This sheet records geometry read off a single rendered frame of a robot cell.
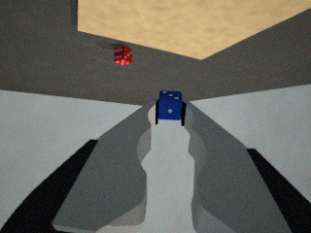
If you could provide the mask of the tan flat mat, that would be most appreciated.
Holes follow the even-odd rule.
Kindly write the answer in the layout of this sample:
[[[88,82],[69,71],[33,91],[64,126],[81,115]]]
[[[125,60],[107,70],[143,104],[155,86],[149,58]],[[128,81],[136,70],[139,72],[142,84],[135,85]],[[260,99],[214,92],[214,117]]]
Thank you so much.
[[[311,0],[78,0],[78,31],[204,59]]]

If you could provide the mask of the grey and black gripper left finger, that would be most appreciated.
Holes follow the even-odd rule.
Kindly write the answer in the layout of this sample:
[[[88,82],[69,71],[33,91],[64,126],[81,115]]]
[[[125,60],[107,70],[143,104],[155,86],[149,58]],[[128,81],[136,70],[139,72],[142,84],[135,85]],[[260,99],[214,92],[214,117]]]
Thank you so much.
[[[138,232],[147,211],[140,164],[151,150],[158,105],[151,100],[86,142],[21,202],[0,233]]]

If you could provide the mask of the blue die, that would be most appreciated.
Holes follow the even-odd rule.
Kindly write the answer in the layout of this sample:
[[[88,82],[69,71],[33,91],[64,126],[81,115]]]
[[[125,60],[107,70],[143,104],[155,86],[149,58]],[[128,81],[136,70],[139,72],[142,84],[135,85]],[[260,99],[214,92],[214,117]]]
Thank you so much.
[[[163,91],[159,92],[158,118],[180,120],[182,110],[182,92],[181,91]]]

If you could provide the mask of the red die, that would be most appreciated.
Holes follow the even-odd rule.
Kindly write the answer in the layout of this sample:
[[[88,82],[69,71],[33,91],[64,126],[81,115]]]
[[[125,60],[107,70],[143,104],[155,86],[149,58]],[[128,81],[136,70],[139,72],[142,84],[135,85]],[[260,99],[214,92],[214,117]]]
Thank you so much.
[[[132,50],[126,47],[120,47],[115,49],[114,61],[120,65],[126,65],[132,63]]]

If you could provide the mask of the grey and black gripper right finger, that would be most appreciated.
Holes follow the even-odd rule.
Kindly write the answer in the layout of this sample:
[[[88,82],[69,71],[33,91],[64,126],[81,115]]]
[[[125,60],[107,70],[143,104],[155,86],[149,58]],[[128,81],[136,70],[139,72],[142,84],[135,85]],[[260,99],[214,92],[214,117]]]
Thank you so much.
[[[196,233],[311,233],[311,203],[256,149],[187,100],[181,123],[194,159]]]

